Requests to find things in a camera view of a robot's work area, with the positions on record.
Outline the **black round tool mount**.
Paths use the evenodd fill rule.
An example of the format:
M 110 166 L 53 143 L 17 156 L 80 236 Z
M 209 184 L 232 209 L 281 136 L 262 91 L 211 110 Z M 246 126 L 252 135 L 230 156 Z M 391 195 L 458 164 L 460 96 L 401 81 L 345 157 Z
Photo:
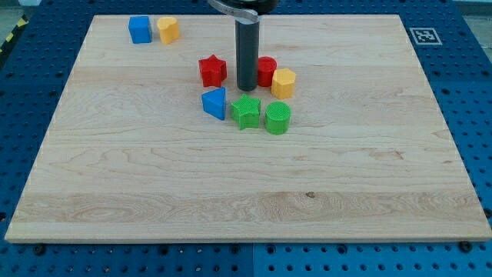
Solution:
M 259 15 L 265 15 L 276 9 L 280 0 L 223 0 L 223 3 L 234 8 L 252 9 Z

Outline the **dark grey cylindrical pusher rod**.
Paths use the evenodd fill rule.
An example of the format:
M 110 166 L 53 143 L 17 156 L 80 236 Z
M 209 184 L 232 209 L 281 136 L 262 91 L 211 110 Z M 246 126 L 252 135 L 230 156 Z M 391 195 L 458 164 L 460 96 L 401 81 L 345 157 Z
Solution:
M 237 85 L 244 92 L 258 85 L 259 27 L 258 22 L 246 24 L 235 20 Z

